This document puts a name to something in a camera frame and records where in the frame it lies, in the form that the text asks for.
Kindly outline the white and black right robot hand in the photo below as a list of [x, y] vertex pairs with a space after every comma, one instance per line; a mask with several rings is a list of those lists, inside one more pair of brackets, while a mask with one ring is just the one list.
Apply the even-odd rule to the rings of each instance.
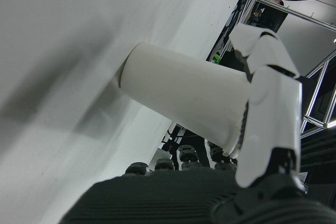
[[133, 164], [94, 184], [61, 223], [335, 223], [298, 178], [302, 85], [279, 37], [244, 24], [230, 34], [245, 71], [138, 44], [119, 87], [237, 159], [235, 171]]

